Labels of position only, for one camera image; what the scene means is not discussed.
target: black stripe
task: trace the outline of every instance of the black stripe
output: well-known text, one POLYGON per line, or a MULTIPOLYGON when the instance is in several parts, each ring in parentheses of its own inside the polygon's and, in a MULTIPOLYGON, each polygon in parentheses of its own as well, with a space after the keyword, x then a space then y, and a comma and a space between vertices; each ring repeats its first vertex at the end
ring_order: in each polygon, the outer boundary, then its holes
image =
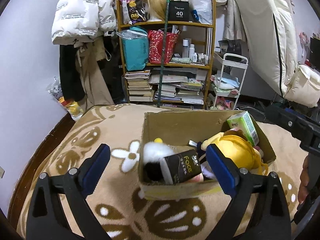
POLYGON ((282 93, 282 89, 281 89, 281 83, 282 83, 282 60, 281 60, 281 50, 280 50, 279 34, 278 34, 278 28, 277 28, 277 23, 276 23, 275 15, 273 15, 273 21, 275 22, 275 29, 276 29, 276 36, 277 36, 277 44, 278 44, 279 66, 280 66, 280 83, 279 83, 279 88, 280 88, 281 97, 283 98, 283 93, 282 93))

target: metal screw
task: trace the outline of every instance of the metal screw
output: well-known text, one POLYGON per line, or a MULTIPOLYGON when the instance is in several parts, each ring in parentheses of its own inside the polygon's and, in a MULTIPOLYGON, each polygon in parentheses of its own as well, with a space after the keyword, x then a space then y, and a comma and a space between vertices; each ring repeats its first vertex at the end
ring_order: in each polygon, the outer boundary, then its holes
POLYGON ((45 172, 43 172, 43 173, 41 173, 41 174, 39 175, 39 178, 40 178, 40 179, 44 179, 46 176, 47 176, 47 174, 46 174, 45 172))
POLYGON ((277 178, 278 174, 276 174, 274 171, 270 172, 271 177, 273 178, 277 178))
POLYGON ((78 172, 77 168, 72 168, 72 169, 69 170, 69 174, 70 175, 75 175, 77 172, 78 172))
POLYGON ((242 174, 247 174, 248 173, 248 170, 246 168, 240 168, 239 171, 242 173, 242 174))

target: blue gripper pad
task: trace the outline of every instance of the blue gripper pad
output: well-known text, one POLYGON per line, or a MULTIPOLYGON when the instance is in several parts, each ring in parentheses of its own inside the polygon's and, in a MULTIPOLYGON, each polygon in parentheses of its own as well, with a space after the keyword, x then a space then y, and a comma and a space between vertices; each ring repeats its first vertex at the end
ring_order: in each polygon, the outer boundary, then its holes
POLYGON ((216 176, 223 192, 234 197, 239 183, 239 174, 234 162, 226 158, 215 144, 210 144, 206 150, 206 159, 216 176))
POLYGON ((110 155, 110 147, 106 144, 101 144, 92 157, 85 159, 80 166, 78 182, 82 188, 81 193, 84 198, 94 192, 102 173, 110 161, 110 155))

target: beige blanket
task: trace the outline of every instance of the beige blanket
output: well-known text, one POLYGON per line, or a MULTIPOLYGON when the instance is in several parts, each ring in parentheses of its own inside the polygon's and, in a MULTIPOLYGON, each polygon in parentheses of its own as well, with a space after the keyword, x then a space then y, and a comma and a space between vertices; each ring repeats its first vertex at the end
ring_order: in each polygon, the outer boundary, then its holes
MULTIPOLYGON (((113 240, 205 239, 228 206, 229 196, 219 192, 179 201, 147 201, 138 186, 138 148, 144 113, 159 111, 163 109, 130 104, 96 106, 88 111, 38 168, 20 215, 17 230, 21 236, 26 237, 28 207, 37 176, 42 171, 51 176, 65 174, 70 168, 79 167, 105 143, 112 151, 111 159, 87 202, 113 240)), ((277 155, 269 171, 276 171, 281 177, 293 217, 298 204, 299 176, 307 153, 289 132, 275 125, 259 125, 277 155)), ((73 232, 82 235, 65 196, 61 200, 73 232)), ((249 222, 254 201, 252 196, 238 234, 249 222)))

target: white plush toy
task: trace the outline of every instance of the white plush toy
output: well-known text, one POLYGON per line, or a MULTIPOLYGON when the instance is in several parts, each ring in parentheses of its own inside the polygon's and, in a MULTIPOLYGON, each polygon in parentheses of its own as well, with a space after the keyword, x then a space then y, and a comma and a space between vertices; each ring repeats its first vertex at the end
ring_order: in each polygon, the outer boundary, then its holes
POLYGON ((164 144, 160 138, 146 143, 143 148, 143 166, 148 178, 152 181, 163 179, 159 159, 174 154, 173 149, 164 144))

